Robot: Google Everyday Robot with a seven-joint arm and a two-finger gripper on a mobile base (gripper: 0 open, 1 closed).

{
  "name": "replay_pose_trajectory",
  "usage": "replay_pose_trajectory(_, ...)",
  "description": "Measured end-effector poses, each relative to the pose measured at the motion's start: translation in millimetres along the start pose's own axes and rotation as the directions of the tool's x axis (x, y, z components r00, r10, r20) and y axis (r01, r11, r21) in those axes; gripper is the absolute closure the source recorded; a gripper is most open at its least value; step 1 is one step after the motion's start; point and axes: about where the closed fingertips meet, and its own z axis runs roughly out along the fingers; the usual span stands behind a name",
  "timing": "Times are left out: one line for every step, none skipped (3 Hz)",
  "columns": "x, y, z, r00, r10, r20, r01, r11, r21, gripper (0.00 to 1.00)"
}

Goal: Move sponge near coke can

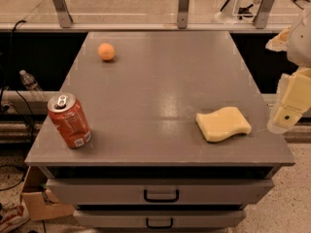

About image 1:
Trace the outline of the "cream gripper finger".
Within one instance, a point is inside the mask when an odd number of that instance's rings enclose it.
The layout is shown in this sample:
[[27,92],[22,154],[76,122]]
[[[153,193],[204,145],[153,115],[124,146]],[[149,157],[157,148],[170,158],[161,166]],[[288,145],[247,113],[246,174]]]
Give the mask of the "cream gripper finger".
[[310,108],[311,69],[299,67],[291,75],[281,76],[267,129],[274,134],[283,134],[289,131]]
[[290,27],[283,29],[278,35],[270,39],[265,47],[272,51],[286,51],[288,49],[288,38]]

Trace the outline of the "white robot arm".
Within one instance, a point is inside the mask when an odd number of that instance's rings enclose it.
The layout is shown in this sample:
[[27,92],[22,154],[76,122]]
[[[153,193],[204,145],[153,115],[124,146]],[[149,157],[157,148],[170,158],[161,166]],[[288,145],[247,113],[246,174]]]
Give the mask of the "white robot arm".
[[298,66],[291,75],[281,76],[267,123],[270,132],[283,134],[311,108],[311,10],[303,10],[291,26],[270,39],[265,47],[284,51],[288,60]]

